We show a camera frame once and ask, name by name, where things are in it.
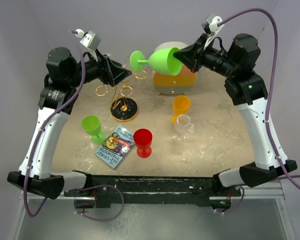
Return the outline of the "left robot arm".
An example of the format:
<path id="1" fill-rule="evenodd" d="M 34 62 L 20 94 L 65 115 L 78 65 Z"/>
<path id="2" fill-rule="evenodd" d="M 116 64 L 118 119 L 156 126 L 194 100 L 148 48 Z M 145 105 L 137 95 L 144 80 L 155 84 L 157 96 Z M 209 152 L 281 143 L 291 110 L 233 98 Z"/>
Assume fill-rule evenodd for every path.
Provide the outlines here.
<path id="1" fill-rule="evenodd" d="M 98 50 L 95 54 L 84 52 L 80 56 L 88 60 L 77 62 L 66 47 L 48 53 L 48 73 L 39 97 L 34 134 L 19 169 L 7 176 L 7 181 L 21 189 L 25 198 L 31 193 L 54 200 L 62 192 L 76 190 L 81 196 L 88 196 L 93 191 L 88 173 L 53 173 L 52 162 L 61 131 L 83 85 L 100 79 L 114 87 L 132 74 Z"/>

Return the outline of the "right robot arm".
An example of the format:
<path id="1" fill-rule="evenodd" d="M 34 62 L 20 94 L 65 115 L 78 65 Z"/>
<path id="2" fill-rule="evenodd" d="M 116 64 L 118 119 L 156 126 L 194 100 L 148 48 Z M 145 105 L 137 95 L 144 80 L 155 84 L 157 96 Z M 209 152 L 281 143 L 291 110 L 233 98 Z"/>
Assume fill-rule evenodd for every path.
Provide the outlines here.
<path id="1" fill-rule="evenodd" d="M 227 51 L 217 50 L 212 45 L 205 47 L 207 41 L 208 35 L 204 33 L 194 44 L 173 56 L 193 73 L 205 67 L 225 77 L 225 90 L 245 122 L 254 152 L 253 162 L 215 174 L 213 192 L 223 196 L 232 186 L 252 188 L 296 170 L 296 161 L 288 159 L 273 125 L 269 128 L 279 156 L 276 156 L 268 137 L 266 125 L 271 121 L 270 115 L 266 114 L 268 91 L 262 77 L 254 71 L 261 53 L 257 39 L 240 33 L 234 37 Z"/>

